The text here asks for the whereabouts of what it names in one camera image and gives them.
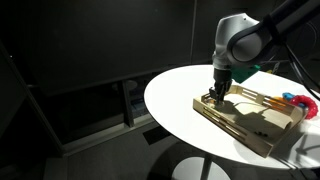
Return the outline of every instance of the wooden tray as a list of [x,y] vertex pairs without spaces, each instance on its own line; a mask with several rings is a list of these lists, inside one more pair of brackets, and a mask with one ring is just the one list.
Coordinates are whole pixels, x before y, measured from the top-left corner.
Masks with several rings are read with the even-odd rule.
[[262,157],[267,157],[307,114],[300,107],[237,85],[231,86],[222,106],[215,106],[205,94],[194,98],[193,108]]

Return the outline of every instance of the black cable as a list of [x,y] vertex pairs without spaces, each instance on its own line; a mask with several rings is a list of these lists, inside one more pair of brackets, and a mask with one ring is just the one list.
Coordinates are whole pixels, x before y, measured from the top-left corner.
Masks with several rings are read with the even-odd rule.
[[289,47],[288,44],[285,44],[287,51],[289,53],[289,58],[291,57],[291,59],[298,64],[299,68],[303,71],[303,73],[311,80],[311,82],[318,88],[320,89],[320,85],[311,77],[311,75],[307,72],[307,70],[303,67],[303,65],[300,63],[300,61],[298,60],[298,58],[296,57],[296,55],[293,53],[293,51],[291,50],[291,48]]
[[319,98],[319,97],[310,89],[310,87],[306,84],[306,82],[305,82],[305,80],[304,80],[304,78],[303,78],[303,76],[302,76],[302,74],[301,74],[301,72],[300,72],[300,70],[299,70],[299,68],[298,68],[295,60],[293,60],[293,59],[294,59],[294,58],[293,58],[294,54],[293,54],[293,55],[292,55],[292,54],[293,54],[292,51],[288,51],[289,60],[290,60],[290,65],[291,65],[293,71],[295,72],[297,78],[299,79],[300,83],[306,88],[306,90],[307,90],[313,97],[315,97],[318,101],[320,101],[320,98]]

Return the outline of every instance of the wooden object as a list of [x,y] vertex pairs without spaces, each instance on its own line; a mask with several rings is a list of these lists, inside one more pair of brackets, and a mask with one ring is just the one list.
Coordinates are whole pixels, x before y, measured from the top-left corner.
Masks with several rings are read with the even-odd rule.
[[267,157],[303,121],[306,110],[232,85],[223,105],[209,94],[194,98],[193,108],[222,130]]

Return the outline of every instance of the blue object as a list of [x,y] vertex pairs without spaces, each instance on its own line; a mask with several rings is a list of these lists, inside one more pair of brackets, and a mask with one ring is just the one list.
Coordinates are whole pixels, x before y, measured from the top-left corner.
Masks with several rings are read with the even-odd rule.
[[[295,95],[293,95],[293,94],[291,94],[291,93],[288,93],[288,92],[282,93],[283,99],[285,99],[285,100],[288,101],[288,102],[290,102],[291,99],[292,99],[294,96],[295,96]],[[303,103],[299,103],[298,106],[301,107],[301,108],[307,107],[307,106],[304,105]]]

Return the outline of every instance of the dark background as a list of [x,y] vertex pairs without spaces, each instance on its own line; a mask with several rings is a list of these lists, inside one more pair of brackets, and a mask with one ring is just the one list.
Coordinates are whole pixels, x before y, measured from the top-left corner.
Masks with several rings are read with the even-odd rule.
[[[52,150],[50,145],[41,146],[50,140],[37,115],[29,112],[32,108],[25,102],[25,89],[36,98],[61,141],[81,138],[84,134],[79,129],[88,129],[90,124],[100,123],[98,131],[119,123],[110,118],[123,115],[117,82],[138,82],[131,92],[138,98],[132,101],[143,101],[145,86],[158,73],[212,63],[215,31],[222,17],[245,12],[261,20],[282,2],[0,0],[0,40],[5,49],[0,55],[0,148],[5,147],[0,151],[0,164],[15,161],[11,156],[28,156],[35,149],[41,150],[41,157]],[[289,34],[288,43],[320,82],[320,16],[310,23]],[[287,58],[281,51],[275,59]],[[265,65],[262,70],[272,68],[272,64]],[[278,75],[296,81],[286,63],[281,64]],[[109,119],[108,125],[101,125],[102,119]],[[28,142],[20,144],[32,144],[32,148],[25,151],[11,139]]]

